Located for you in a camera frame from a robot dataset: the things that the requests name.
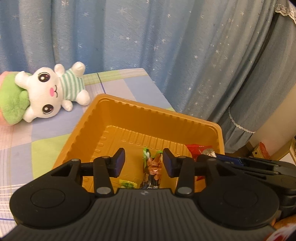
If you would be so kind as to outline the red snack packet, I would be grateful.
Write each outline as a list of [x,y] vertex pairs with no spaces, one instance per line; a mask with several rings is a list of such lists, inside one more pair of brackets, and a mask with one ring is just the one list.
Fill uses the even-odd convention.
[[207,155],[207,156],[211,156],[211,157],[216,157],[215,151],[212,148],[212,146],[189,144],[189,145],[186,145],[186,147],[188,148],[188,150],[191,153],[192,158],[195,162],[197,161],[197,158],[200,155]]

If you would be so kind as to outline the green black sausage snack packet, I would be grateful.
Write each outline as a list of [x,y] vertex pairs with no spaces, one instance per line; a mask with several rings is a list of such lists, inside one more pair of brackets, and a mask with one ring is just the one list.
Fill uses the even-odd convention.
[[161,183],[162,167],[163,167],[163,152],[157,151],[154,156],[148,148],[143,150],[144,161],[144,177],[141,189],[158,189]]

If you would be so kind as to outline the yellow green snack packet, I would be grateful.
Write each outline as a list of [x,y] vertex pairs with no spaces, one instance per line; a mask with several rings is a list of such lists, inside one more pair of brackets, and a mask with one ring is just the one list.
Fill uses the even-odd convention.
[[137,189],[137,184],[135,182],[122,179],[119,180],[119,186],[125,189]]

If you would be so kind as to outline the orange box on floor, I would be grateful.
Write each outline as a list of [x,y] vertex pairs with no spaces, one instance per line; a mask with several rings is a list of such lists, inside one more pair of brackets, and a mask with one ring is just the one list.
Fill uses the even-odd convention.
[[256,158],[261,159],[270,159],[270,155],[264,145],[264,143],[260,142],[252,151],[252,155]]

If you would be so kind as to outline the orange plastic tray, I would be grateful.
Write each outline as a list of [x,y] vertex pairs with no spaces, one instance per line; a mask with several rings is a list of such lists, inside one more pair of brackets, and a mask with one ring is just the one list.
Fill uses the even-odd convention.
[[112,186],[117,189],[121,180],[140,186],[144,148],[152,154],[168,148],[175,156],[189,156],[189,144],[211,146],[223,154],[221,127],[185,114],[100,94],[75,126],[55,166],[73,158],[92,162],[124,148],[125,164],[119,177],[111,179]]

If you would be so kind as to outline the checked pastel tablecloth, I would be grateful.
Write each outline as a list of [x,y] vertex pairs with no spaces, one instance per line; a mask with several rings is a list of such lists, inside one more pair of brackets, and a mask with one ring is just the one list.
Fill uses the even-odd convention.
[[[172,106],[143,68],[111,70],[84,76],[90,97],[109,95],[172,110]],[[1,126],[1,236],[16,225],[9,208],[11,195],[23,185],[52,169],[65,142],[86,111],[73,104],[53,118],[21,121]]]

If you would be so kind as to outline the white rabbit carrot plush toy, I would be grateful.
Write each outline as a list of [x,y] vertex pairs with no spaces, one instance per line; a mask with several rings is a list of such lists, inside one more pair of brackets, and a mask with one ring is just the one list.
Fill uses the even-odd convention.
[[1,125],[51,118],[61,108],[70,112],[74,102],[90,104],[84,72],[85,65],[76,62],[68,70],[56,64],[54,69],[42,67],[32,75],[24,71],[1,73]]

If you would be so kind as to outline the blue star curtain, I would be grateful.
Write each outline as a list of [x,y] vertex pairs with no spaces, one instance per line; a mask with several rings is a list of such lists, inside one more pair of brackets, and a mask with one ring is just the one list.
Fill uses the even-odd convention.
[[293,1],[1,1],[1,71],[144,68],[243,147],[295,85]]

